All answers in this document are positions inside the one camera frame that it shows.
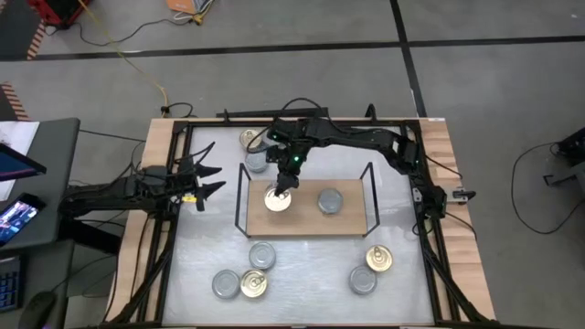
orange object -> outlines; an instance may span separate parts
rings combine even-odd
[[[166,0],[166,5],[172,10],[182,11],[191,15],[197,12],[193,0]]]

concrete floor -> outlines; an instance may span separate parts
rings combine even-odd
[[[579,0],[409,0],[400,6],[410,40],[585,35],[585,5]],[[95,0],[91,8],[113,37],[172,16],[155,0]],[[80,22],[87,39],[103,41],[86,16]],[[81,43],[78,33],[73,27],[45,37],[40,53],[110,51]],[[122,49],[397,39],[386,0],[361,1],[359,6],[348,0],[217,0],[202,27],[146,27]],[[581,328],[585,207],[556,234],[539,236],[515,218],[509,187],[520,153],[585,125],[585,45],[414,48],[412,56],[427,113],[447,118],[465,186],[478,192],[470,209],[497,318],[506,324]],[[171,101],[193,103],[200,117],[223,109],[276,109],[298,96],[328,106],[336,116],[361,116],[370,102],[381,116],[417,116],[398,48],[133,62],[166,87]],[[117,58],[0,62],[0,80],[13,84],[33,120],[75,116],[85,129],[144,138],[150,119],[160,115],[158,91]],[[133,147],[131,142],[81,134],[71,178],[89,183],[112,179],[127,165]],[[583,195],[571,184],[544,186],[541,176],[561,164],[548,150],[540,151],[519,166],[516,198],[526,220],[546,229]],[[78,248],[74,268],[94,257],[100,255]],[[75,278],[69,293],[79,295],[112,266],[104,263],[100,273]],[[90,293],[106,293],[108,284]],[[95,324],[104,299],[74,298],[68,327]]]

can lid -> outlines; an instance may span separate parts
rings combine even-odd
[[[268,277],[260,270],[248,270],[239,282],[241,291],[250,298],[256,298],[266,292]]]
[[[333,215],[341,210],[344,204],[344,197],[334,188],[326,188],[319,193],[318,205],[326,215]]]
[[[259,242],[250,249],[250,263],[256,269],[267,270],[276,262],[276,251],[268,242]]]
[[[232,270],[223,270],[213,277],[213,293],[221,299],[231,299],[239,292],[239,276]]]
[[[250,144],[250,142],[254,140],[250,145],[250,149],[255,149],[258,146],[260,146],[260,143],[262,142],[262,139],[260,137],[254,139],[254,137],[256,137],[257,135],[258,135],[257,131],[253,129],[246,129],[239,135],[239,142],[241,143],[242,146],[244,146],[244,148],[247,148],[248,144]]]
[[[358,294],[369,294],[376,289],[376,273],[367,266],[360,265],[349,274],[349,288]]]
[[[269,187],[269,189],[266,190],[266,194],[264,195],[264,205],[266,205],[266,208],[270,211],[278,212],[286,210],[293,200],[291,192],[286,190],[279,196],[274,195],[274,192],[276,192],[276,187]]]
[[[268,168],[266,162],[266,153],[260,152],[256,154],[246,155],[246,165],[253,173],[261,173]]]
[[[392,254],[382,245],[372,246],[366,252],[366,262],[373,271],[386,271],[392,266]]]

wooden platform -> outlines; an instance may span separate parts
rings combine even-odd
[[[344,118],[345,120],[363,121],[366,126],[369,123],[369,118]],[[173,131],[173,123],[175,120],[184,119],[153,119],[151,121],[146,146],[143,153],[143,166],[148,165],[165,165],[169,153],[169,146]],[[190,121],[200,122],[222,122],[224,119],[188,119]],[[246,122],[249,120],[269,122],[269,118],[234,118],[233,122]],[[420,129],[422,132],[422,142],[424,143],[427,155],[432,159],[447,165],[453,170],[457,170],[455,156],[452,149],[452,144],[447,130],[447,123],[444,119],[420,118],[415,119],[420,122]],[[182,150],[185,141],[184,135],[179,136],[177,143],[177,150]],[[461,180],[456,175],[449,171],[428,162],[431,178],[434,184],[438,186],[460,186]],[[449,205],[447,211],[455,216],[462,218],[469,224],[472,224],[467,206]],[[135,286],[139,286],[144,279],[144,269],[146,267],[146,254],[150,245],[152,233],[146,233],[142,244],[139,244],[140,233],[136,234],[136,230],[141,230],[147,216],[143,211],[133,210],[130,212],[127,221],[127,228],[122,240],[122,250],[118,258],[117,284],[112,286],[115,289],[113,295],[112,308],[108,313],[107,319],[111,320],[123,308],[123,306],[130,300],[132,295],[132,283],[135,279]],[[494,308],[487,289],[485,281],[484,269],[482,261],[477,248],[477,243],[473,239],[473,234],[469,229],[464,227],[457,221],[446,218],[441,221],[445,245],[447,247],[447,255],[451,267],[452,277],[459,285],[463,293],[467,296],[470,302],[475,305],[477,310],[488,318],[494,319]],[[160,245],[164,245],[166,239],[166,231],[163,231]],[[136,252],[140,249],[140,258],[136,259]],[[150,299],[148,301],[148,309],[146,313],[146,321],[154,320],[154,308],[157,303],[157,296],[160,287],[159,279],[154,283]],[[449,307],[446,298],[446,291],[442,281],[437,278],[437,288],[439,293],[440,307],[444,319],[449,319]]]
[[[367,232],[364,187],[361,179],[303,180],[292,189],[292,203],[282,212],[264,206],[264,193],[270,180],[250,181],[246,233],[258,236],[364,235]],[[337,214],[324,215],[317,199],[326,188],[344,196]]]

keyboard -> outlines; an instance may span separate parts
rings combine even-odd
[[[20,308],[22,304],[20,269],[20,257],[0,259],[0,313]]]

